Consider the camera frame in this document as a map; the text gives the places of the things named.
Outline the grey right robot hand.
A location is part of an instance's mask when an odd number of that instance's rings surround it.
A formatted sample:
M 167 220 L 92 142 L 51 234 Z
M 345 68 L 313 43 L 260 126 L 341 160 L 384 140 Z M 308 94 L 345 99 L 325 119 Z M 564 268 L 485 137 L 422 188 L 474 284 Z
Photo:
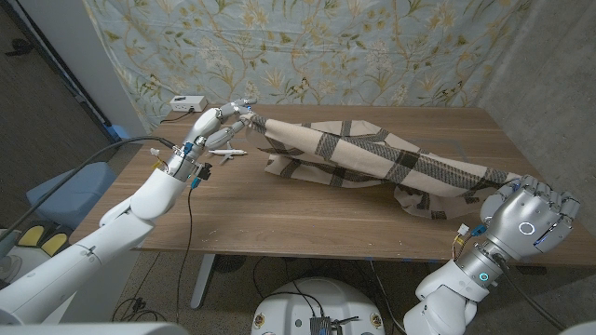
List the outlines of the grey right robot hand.
M 580 206 L 571 193 L 525 175 L 488 196 L 480 217 L 487 225 L 486 238 L 520 261 L 556 248 L 572 232 Z

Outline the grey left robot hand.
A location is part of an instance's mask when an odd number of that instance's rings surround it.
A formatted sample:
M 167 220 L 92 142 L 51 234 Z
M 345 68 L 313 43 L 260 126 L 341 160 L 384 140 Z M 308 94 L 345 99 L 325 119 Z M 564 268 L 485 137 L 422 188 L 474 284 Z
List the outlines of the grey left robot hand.
M 194 123 L 183 140 L 182 156 L 197 159 L 205 151 L 215 150 L 230 141 L 246 126 L 240 116 L 251 112 L 256 98 L 243 98 L 210 108 Z

